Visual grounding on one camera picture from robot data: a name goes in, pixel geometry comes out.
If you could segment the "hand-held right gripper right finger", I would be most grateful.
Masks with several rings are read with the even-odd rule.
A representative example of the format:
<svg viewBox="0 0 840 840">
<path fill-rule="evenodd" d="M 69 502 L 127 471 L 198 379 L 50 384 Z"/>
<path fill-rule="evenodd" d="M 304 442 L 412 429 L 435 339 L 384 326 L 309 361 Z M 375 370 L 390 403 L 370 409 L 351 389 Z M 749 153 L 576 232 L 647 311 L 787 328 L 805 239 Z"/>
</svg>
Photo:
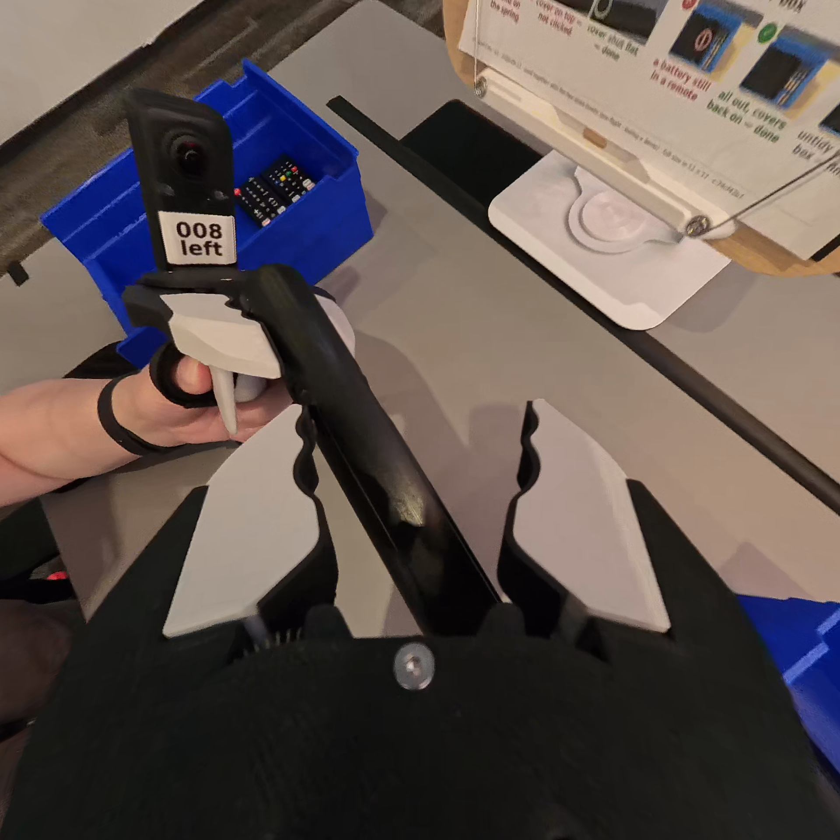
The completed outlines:
<svg viewBox="0 0 840 840">
<path fill-rule="evenodd" d="M 527 404 L 520 446 L 497 579 L 525 633 L 574 642 L 605 619 L 666 634 L 665 599 L 620 465 L 542 398 Z"/>
</svg>

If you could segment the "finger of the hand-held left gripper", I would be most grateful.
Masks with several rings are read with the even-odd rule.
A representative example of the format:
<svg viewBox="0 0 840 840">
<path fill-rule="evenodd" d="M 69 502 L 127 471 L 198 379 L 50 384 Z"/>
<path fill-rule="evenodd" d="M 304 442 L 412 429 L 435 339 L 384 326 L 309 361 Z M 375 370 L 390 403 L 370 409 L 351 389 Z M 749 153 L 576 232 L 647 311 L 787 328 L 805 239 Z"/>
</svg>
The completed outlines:
<svg viewBox="0 0 840 840">
<path fill-rule="evenodd" d="M 259 322 L 214 293 L 163 295 L 171 312 L 175 347 L 208 367 L 267 380 L 281 377 L 280 363 Z"/>
<path fill-rule="evenodd" d="M 314 289 L 313 293 L 318 299 L 318 303 L 329 317 L 331 324 L 341 337 L 344 345 L 355 358 L 355 333 L 350 321 L 341 309 L 339 303 L 334 299 L 332 294 L 328 293 L 324 289 Z"/>
</svg>

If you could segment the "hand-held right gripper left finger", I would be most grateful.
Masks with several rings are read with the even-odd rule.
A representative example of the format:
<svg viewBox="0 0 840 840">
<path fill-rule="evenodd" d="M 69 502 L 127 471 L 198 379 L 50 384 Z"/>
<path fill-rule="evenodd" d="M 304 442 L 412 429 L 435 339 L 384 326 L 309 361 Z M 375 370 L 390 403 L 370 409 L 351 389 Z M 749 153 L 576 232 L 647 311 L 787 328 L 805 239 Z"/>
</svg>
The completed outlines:
<svg viewBox="0 0 840 840">
<path fill-rule="evenodd" d="M 338 561 L 313 450 L 308 415 L 293 405 L 208 481 L 166 638 L 232 623 L 270 647 L 295 639 L 312 608 L 334 604 Z"/>
</svg>

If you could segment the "blue plastic bin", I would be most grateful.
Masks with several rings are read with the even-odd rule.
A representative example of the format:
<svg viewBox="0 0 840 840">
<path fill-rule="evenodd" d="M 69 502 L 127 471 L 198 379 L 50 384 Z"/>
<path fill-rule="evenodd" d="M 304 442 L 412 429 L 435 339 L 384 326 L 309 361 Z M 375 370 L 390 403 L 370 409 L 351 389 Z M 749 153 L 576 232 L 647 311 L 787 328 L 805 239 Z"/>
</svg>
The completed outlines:
<svg viewBox="0 0 840 840">
<path fill-rule="evenodd" d="M 238 263 L 291 266 L 313 285 L 340 266 L 373 236 L 358 151 L 315 112 L 247 59 L 235 83 L 223 80 L 196 99 L 218 111 L 231 130 L 237 186 L 262 177 L 268 186 L 287 173 L 304 176 L 310 190 L 267 226 L 237 206 Z M 134 328 L 122 293 L 154 268 L 152 237 L 145 218 L 140 178 L 131 150 L 105 165 L 41 217 L 91 275 L 126 338 L 117 352 L 145 366 L 163 344 L 160 331 Z"/>
<path fill-rule="evenodd" d="M 739 595 L 812 744 L 839 773 L 839 604 Z"/>
</svg>

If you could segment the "black remote control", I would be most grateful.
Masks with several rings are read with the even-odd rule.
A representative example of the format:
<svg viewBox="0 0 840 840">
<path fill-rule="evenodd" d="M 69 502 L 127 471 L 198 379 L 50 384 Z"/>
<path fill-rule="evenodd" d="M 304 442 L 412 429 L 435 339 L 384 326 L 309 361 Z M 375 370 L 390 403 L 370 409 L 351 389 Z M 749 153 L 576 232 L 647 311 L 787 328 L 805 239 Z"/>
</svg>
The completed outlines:
<svg viewBox="0 0 840 840">
<path fill-rule="evenodd" d="M 234 198 L 258 228 L 270 225 L 289 207 L 287 200 L 275 193 L 259 175 L 251 176 L 242 185 L 235 187 Z"/>
<path fill-rule="evenodd" d="M 416 624 L 477 634 L 499 595 L 314 291 L 294 269 L 264 266 L 238 295 Z"/>
<path fill-rule="evenodd" d="M 261 172 L 260 177 L 284 207 L 300 201 L 317 184 L 310 174 L 287 154 L 275 159 Z"/>
</svg>

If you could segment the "person's left forearm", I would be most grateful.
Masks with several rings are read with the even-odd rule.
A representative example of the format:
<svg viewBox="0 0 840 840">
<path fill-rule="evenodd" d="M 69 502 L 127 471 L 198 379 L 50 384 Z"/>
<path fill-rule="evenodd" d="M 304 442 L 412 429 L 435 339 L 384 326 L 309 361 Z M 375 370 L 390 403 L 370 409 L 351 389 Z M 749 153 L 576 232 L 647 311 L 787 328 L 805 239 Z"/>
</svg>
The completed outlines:
<svg viewBox="0 0 840 840">
<path fill-rule="evenodd" d="M 138 458 L 102 426 L 108 381 L 56 380 L 1 398 L 1 506 L 32 500 Z"/>
</svg>

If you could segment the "person's left hand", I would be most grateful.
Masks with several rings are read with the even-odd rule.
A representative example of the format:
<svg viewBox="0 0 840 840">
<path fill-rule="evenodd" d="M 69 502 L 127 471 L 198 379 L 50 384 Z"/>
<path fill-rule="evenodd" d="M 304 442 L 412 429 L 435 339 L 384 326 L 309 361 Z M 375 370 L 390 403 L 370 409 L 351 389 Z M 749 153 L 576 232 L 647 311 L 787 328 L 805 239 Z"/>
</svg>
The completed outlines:
<svg viewBox="0 0 840 840">
<path fill-rule="evenodd" d="M 243 444 L 291 406 L 282 381 L 235 405 L 237 429 L 228 429 L 216 406 L 181 406 L 154 383 L 151 366 L 108 383 L 98 398 L 98 419 L 110 438 L 132 455 L 152 455 L 190 445 Z"/>
</svg>

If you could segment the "black desk mat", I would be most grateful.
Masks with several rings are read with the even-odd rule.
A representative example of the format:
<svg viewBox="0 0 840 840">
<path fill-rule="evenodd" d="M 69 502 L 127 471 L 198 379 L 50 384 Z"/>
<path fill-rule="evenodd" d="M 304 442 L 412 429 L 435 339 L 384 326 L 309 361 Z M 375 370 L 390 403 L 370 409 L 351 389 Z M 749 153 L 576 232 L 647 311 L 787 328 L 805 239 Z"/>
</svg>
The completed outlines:
<svg viewBox="0 0 840 840">
<path fill-rule="evenodd" d="M 486 207 L 544 157 L 460 100 L 440 106 L 401 142 Z"/>
</svg>

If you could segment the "white stand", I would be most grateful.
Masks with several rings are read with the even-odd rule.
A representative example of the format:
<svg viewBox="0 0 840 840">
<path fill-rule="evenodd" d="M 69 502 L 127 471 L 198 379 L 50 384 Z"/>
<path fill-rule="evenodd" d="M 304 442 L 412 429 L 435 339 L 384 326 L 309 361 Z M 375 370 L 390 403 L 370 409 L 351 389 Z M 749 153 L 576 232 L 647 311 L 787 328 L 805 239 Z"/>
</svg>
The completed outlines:
<svg viewBox="0 0 840 840">
<path fill-rule="evenodd" d="M 491 200 L 491 226 L 616 325 L 658 326 L 730 266 L 708 216 L 637 157 L 496 70 L 475 90 L 550 147 Z"/>
</svg>

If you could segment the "wooden instruction poster board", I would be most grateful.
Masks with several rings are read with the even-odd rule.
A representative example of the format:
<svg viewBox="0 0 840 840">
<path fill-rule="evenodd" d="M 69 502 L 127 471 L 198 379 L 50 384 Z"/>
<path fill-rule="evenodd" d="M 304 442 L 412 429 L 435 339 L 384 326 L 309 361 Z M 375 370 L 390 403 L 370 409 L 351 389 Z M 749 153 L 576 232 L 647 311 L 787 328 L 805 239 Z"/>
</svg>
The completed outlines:
<svg viewBox="0 0 840 840">
<path fill-rule="evenodd" d="M 456 74 L 677 239 L 838 274 L 839 2 L 443 2 Z"/>
</svg>

